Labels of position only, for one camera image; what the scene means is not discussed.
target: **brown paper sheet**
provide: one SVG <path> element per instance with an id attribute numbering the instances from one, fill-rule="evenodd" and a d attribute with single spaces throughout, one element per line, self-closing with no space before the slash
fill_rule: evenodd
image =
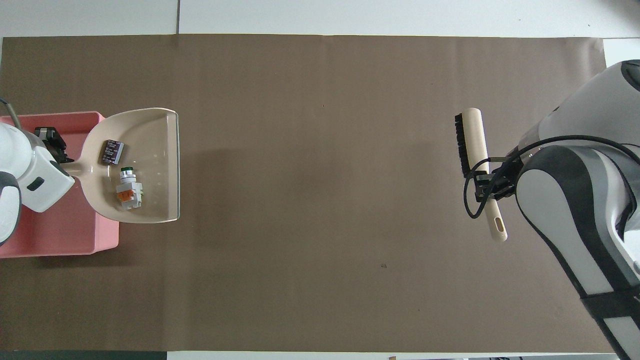
<path id="1" fill-rule="evenodd" d="M 453 126 L 482 109 L 502 156 L 603 68 L 588 38 L 6 38 L 20 113 L 179 113 L 182 217 L 1 260 L 0 348 L 610 352 L 514 198 L 506 243 L 467 218 Z"/>

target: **brush handle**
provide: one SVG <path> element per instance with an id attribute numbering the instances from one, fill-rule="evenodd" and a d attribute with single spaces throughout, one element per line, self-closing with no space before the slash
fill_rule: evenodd
<path id="1" fill-rule="evenodd" d="M 482 113 L 475 108 L 469 108 L 462 112 L 462 124 L 465 130 L 465 145 L 469 167 L 473 167 L 479 161 L 489 157 L 484 140 L 484 126 L 482 123 Z M 478 170 L 491 173 L 489 163 L 482 164 Z M 489 223 L 491 237 L 495 241 L 507 240 L 507 231 L 504 228 L 500 208 L 495 199 L 489 199 L 484 207 L 484 213 Z"/>

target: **beige dustpan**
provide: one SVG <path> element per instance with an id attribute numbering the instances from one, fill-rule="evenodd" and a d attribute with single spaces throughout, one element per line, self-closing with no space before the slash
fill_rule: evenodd
<path id="1" fill-rule="evenodd" d="M 100 161 L 106 140 L 125 144 L 117 165 Z M 143 185 L 140 208 L 125 210 L 116 196 L 123 167 L 133 167 Z M 110 116 L 91 130 L 80 158 L 63 168 L 80 180 L 91 207 L 106 218 L 137 224 L 176 220 L 180 217 L 178 114 L 149 108 Z"/>

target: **pink bin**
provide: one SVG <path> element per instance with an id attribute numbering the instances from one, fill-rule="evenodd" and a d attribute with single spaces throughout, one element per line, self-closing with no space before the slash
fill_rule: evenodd
<path id="1" fill-rule="evenodd" d="M 78 159 L 84 139 L 104 117 L 96 111 L 20 116 L 22 128 L 55 127 L 67 143 L 69 158 Z M 10 117 L 1 122 L 13 124 Z M 118 246 L 120 223 L 96 213 L 79 181 L 51 208 L 36 213 L 22 207 L 15 233 L 0 246 L 0 258 L 87 255 Z"/>

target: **black brush bristles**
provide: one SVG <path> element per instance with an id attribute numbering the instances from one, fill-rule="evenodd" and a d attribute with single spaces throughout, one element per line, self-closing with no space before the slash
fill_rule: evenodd
<path id="1" fill-rule="evenodd" d="M 469 157 L 467 154 L 467 144 L 465 143 L 465 127 L 462 124 L 462 114 L 456 115 L 456 138 L 458 140 L 458 155 L 460 165 L 462 165 L 462 176 L 467 176 L 471 171 L 469 167 Z"/>

